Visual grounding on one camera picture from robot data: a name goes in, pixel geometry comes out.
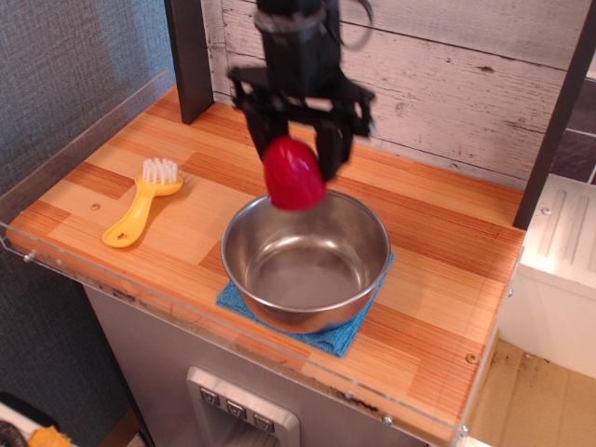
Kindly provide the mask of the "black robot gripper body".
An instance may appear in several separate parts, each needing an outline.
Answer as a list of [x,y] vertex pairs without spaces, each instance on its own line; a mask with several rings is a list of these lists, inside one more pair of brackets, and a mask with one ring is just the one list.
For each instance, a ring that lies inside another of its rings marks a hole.
[[234,104],[242,110],[277,112],[288,122],[312,126],[331,120],[349,126],[353,136],[373,128],[374,94],[349,80],[341,69],[337,25],[259,25],[264,66],[235,66]]

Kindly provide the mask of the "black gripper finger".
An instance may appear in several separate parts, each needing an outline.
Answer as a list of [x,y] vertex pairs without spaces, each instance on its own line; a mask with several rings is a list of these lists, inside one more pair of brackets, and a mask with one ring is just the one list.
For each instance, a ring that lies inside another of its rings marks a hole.
[[322,180],[328,182],[336,177],[338,169],[350,157],[353,131],[349,126],[331,120],[323,120],[315,130],[318,167]]
[[284,115],[254,110],[245,110],[244,115],[260,158],[264,157],[266,149],[274,140],[289,135],[289,122]]

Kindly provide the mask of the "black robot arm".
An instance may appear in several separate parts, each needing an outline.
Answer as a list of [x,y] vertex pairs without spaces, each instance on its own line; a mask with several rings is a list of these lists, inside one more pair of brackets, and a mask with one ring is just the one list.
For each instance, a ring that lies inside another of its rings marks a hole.
[[340,9],[336,1],[260,1],[253,17],[265,64],[234,67],[234,104],[247,120],[258,154],[297,122],[316,132],[324,181],[348,161],[355,136],[373,127],[372,91],[341,69]]

